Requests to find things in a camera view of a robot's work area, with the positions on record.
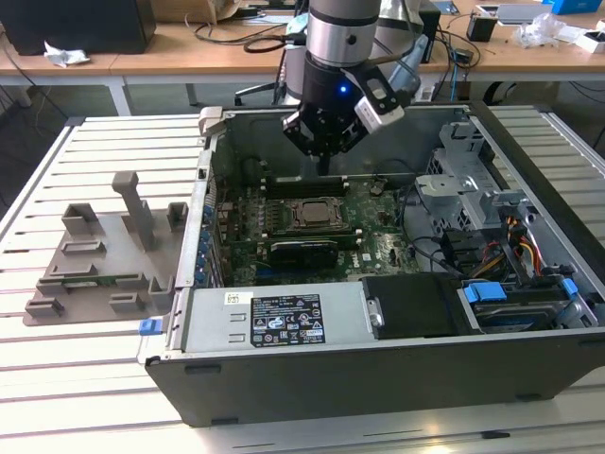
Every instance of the aluminum extrusion table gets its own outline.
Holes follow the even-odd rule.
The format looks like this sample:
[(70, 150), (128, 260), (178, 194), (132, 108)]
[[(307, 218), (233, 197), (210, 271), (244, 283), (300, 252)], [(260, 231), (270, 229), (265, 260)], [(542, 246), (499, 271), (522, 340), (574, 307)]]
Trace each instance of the aluminum extrusion table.
[[(563, 131), (568, 152), (580, 152), (578, 137), (554, 130), (556, 122), (524, 123), (518, 136), (539, 141)], [(124, 211), (111, 189), (116, 170), (139, 172), (151, 209), (188, 201), (199, 150), (195, 115), (88, 118), (65, 127), (0, 222), (0, 452), (603, 452), (605, 369), (546, 402), (193, 429), (139, 365), (138, 322), (24, 326), (67, 204)], [(593, 208), (605, 212), (602, 202)], [(495, 430), (509, 437), (492, 439)]]

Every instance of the gray floor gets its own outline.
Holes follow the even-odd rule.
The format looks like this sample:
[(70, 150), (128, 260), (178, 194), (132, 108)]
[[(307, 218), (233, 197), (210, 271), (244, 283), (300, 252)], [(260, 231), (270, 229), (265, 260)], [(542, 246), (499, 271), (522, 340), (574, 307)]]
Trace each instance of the gray floor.
[[(605, 126), (605, 85), (584, 85), (603, 90), (603, 93), (586, 92), (597, 99), (593, 101), (580, 95), (568, 83), (520, 85), (510, 93), (507, 103), (550, 105), (580, 137), (592, 145)], [(197, 87), (198, 99), (203, 101), (200, 107), (233, 106), (233, 93), (247, 86), (200, 85)], [(481, 98), (482, 89), (476, 86), (472, 91), (473, 97)], [(183, 85), (134, 86), (131, 87), (131, 95), (137, 114), (199, 112), (199, 107), (189, 106)], [(116, 115), (109, 91), (104, 87), (54, 87), (50, 97), (69, 116)], [(268, 104), (269, 97), (269, 94), (253, 95), (245, 102), (246, 105), (263, 106)], [(64, 121), (61, 115), (48, 102), (42, 103), (43, 96), (35, 94), (32, 107), (11, 109), (0, 116), (0, 217), (6, 212), (6, 205), (17, 197), (61, 130)], [(605, 154), (605, 139), (597, 150)]]

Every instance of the warning label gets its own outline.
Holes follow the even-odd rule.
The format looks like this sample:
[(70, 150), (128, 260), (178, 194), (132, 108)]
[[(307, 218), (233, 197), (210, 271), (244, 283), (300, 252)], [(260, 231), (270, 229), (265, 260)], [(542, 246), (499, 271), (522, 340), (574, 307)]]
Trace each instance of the warning label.
[(325, 343), (319, 295), (268, 296), (251, 303), (253, 346)]

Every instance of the blue latch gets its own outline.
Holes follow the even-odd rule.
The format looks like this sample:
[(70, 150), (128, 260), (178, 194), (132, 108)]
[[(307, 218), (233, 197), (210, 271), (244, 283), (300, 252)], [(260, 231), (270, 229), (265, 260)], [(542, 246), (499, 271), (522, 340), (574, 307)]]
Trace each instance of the blue latch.
[(141, 336), (157, 336), (162, 334), (162, 320), (145, 319), (139, 324), (139, 334)]
[(477, 301), (503, 301), (507, 294), (499, 282), (473, 282), (464, 289), (464, 294), (469, 303)]
[(578, 294), (578, 286), (576, 286), (576, 283), (573, 279), (567, 277), (561, 281), (561, 285), (563, 286), (563, 289), (567, 293), (569, 299), (575, 298)]

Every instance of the metal bracket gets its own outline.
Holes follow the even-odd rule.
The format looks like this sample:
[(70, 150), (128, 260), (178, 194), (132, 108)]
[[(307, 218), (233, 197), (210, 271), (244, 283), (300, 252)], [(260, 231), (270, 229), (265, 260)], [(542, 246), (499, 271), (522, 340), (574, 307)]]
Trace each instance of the metal bracket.
[(221, 133), (227, 129), (222, 107), (204, 107), (199, 113), (199, 133), (202, 137)]

